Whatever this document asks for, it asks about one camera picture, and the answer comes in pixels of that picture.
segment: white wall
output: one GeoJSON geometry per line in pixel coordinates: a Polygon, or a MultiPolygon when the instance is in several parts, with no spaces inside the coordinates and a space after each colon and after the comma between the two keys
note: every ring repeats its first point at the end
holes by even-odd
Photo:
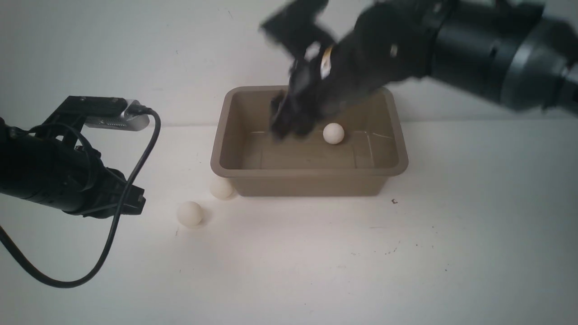
{"type": "MultiPolygon", "coordinates": [[[[321,20],[341,36],[371,2],[331,0],[321,20]]],[[[30,127],[68,95],[92,95],[138,99],[158,110],[166,125],[216,124],[228,90],[287,83],[290,59],[257,31],[283,3],[2,0],[0,116],[30,127]]],[[[576,1],[549,5],[550,14],[578,25],[576,1]]],[[[404,120],[512,117],[430,81],[391,88],[404,120]]]]}

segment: tan plastic tray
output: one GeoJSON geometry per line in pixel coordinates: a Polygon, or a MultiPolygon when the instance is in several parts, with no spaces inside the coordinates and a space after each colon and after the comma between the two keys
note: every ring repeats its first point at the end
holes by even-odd
{"type": "Polygon", "coordinates": [[[241,87],[225,97],[211,168],[243,196],[372,196],[407,168],[407,151],[392,94],[384,89],[319,125],[307,139],[274,141],[269,104],[283,86],[241,87]],[[323,128],[343,126],[330,145],[323,128]]]}

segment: ball in tray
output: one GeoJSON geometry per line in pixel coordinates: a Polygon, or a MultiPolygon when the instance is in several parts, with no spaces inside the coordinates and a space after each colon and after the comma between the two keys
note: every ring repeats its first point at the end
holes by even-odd
{"type": "Polygon", "coordinates": [[[343,141],[345,130],[338,123],[329,123],[323,129],[323,139],[330,145],[337,145],[343,141]]]}

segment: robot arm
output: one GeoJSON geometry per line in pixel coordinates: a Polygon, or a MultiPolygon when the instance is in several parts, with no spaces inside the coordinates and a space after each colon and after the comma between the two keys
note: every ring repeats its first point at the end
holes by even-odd
{"type": "Polygon", "coordinates": [[[315,25],[328,0],[296,0],[262,24],[295,58],[287,94],[272,101],[272,132],[308,134],[350,101],[390,82],[431,77],[515,111],[578,114],[578,36],[543,6],[392,0],[364,11],[341,41],[315,25]],[[320,45],[319,55],[305,58],[320,45]]]}

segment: white ball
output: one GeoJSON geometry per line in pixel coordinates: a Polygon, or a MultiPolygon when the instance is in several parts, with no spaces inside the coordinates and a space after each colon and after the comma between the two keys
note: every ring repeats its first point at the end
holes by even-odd
{"type": "Polygon", "coordinates": [[[345,130],[337,123],[329,123],[323,129],[323,139],[330,145],[336,145],[343,141],[345,130]]]}
{"type": "Polygon", "coordinates": [[[233,185],[226,178],[215,178],[209,190],[214,197],[220,200],[226,200],[234,191],[233,185]]]}
{"type": "Polygon", "coordinates": [[[203,220],[203,208],[196,202],[185,202],[177,210],[180,224],[188,228],[197,228],[203,220]]]}

